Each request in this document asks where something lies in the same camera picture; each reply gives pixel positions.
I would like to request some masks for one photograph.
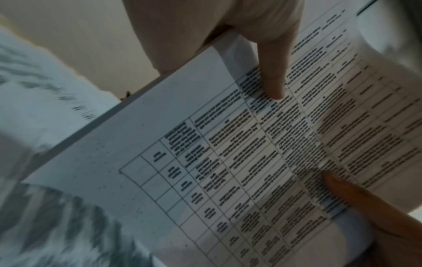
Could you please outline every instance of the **white paper sheet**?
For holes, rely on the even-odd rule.
[[[422,113],[358,55],[349,3],[308,2],[283,100],[231,33],[26,181],[103,207],[168,266],[350,262],[371,232],[320,170],[394,202],[421,183]]]

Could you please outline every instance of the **fingernail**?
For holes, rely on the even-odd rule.
[[[322,175],[323,177],[327,179],[331,179],[332,181],[337,182],[337,183],[343,183],[345,181],[344,179],[342,179],[340,176],[333,173],[332,171],[323,170]]]

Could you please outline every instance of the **white wall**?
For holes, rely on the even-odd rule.
[[[1,0],[0,14],[119,98],[158,77],[121,0]]]

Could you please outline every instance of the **patterned fabric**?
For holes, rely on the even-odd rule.
[[[152,256],[98,206],[0,177],[1,267],[152,267]]]

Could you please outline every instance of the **hand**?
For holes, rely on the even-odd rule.
[[[323,171],[323,176],[334,195],[372,224],[375,243],[362,261],[355,264],[362,267],[422,266],[422,224],[419,221],[333,172]]]
[[[303,0],[123,0],[132,26],[154,68],[171,72],[210,39],[233,27],[258,43],[264,91],[283,97],[290,50]]]

